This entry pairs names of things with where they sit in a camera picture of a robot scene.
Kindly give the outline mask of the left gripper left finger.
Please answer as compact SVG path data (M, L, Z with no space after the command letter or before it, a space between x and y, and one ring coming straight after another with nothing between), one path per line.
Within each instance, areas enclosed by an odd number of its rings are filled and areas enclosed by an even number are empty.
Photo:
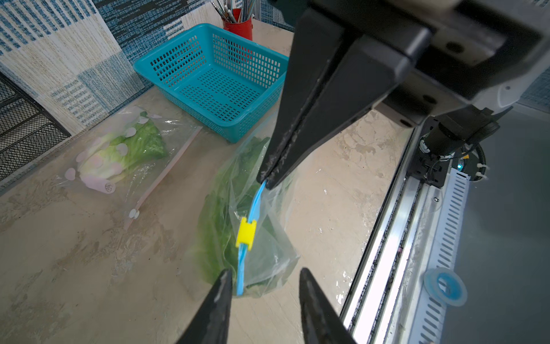
M232 271L224 269L176 343L227 343L232 298Z

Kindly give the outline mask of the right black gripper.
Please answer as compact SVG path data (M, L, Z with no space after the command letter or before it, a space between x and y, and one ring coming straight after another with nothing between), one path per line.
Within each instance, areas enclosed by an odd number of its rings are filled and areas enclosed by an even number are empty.
M379 103L403 127L444 90L470 100L549 51L527 1L275 1L294 27L276 126L256 180L280 184Z

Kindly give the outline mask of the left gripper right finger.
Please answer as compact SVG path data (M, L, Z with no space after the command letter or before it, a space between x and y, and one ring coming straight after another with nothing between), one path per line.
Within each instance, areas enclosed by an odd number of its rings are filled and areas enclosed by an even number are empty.
M306 267L299 274L299 302L305 343L355 343Z

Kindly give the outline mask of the blue-zip clear bag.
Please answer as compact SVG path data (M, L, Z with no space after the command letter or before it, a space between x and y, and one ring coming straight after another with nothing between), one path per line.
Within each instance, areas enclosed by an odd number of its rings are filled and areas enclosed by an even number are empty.
M276 117L270 116L242 144L253 137L269 137L271 140L275 122ZM236 234L238 267L232 274L233 294L238 298L260 298L281 288L299 260L299 254L286 233L294 196L294 177L286 178L272 190L266 184L256 182L259 188L248 215L241 218Z

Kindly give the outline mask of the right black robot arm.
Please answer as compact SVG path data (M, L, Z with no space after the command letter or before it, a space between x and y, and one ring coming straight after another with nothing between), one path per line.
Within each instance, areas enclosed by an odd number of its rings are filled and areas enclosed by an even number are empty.
M257 175L274 189L373 109L439 125L422 150L448 156L497 131L549 66L549 8L531 1L274 1L294 28L279 114Z

